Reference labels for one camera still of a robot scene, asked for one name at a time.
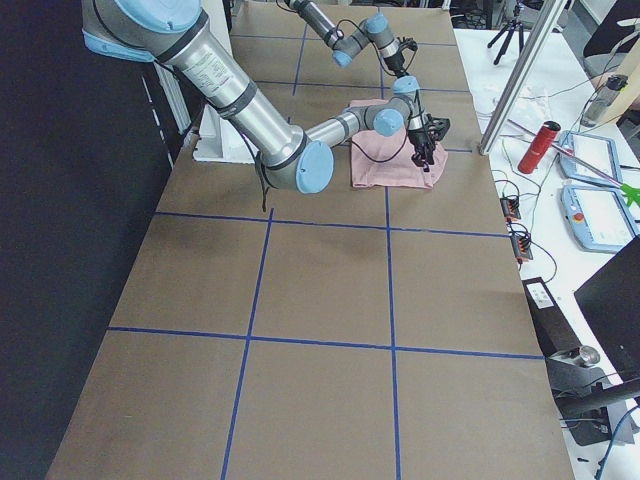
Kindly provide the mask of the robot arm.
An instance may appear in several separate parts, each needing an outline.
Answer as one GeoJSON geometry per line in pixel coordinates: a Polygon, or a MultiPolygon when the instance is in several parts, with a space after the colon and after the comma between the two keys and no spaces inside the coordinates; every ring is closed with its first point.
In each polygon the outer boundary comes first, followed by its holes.
{"type": "Polygon", "coordinates": [[[396,78],[408,75],[404,51],[416,52],[417,44],[412,38],[397,37],[381,11],[359,23],[349,19],[334,23],[313,1],[285,1],[285,5],[331,49],[340,68],[348,67],[366,47],[373,46],[388,75],[396,78]]]}
{"type": "Polygon", "coordinates": [[[341,67],[374,46],[396,78],[391,99],[349,107],[309,130],[289,124],[211,33],[208,14],[198,1],[85,1],[84,42],[100,55],[156,62],[181,72],[219,116],[257,148],[254,163],[263,188],[322,191],[334,172],[333,147],[361,131],[389,137],[404,129],[414,148],[413,163],[422,169],[432,166],[436,144],[450,122],[427,112],[418,81],[404,65],[404,50],[416,50],[416,43],[397,38],[383,13],[362,20],[345,35],[314,2],[287,5],[331,49],[341,67]]]}

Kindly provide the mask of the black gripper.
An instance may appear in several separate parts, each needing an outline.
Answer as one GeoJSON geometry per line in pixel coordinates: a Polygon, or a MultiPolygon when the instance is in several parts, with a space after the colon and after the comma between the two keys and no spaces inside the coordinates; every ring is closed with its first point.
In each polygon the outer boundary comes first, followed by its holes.
{"type": "Polygon", "coordinates": [[[434,165],[435,131],[427,127],[409,129],[407,135],[414,148],[412,162],[424,172],[429,172],[434,165]]]}
{"type": "Polygon", "coordinates": [[[401,50],[396,51],[393,54],[384,57],[384,62],[387,69],[393,75],[407,75],[407,71],[404,66],[404,56],[401,50]]]}

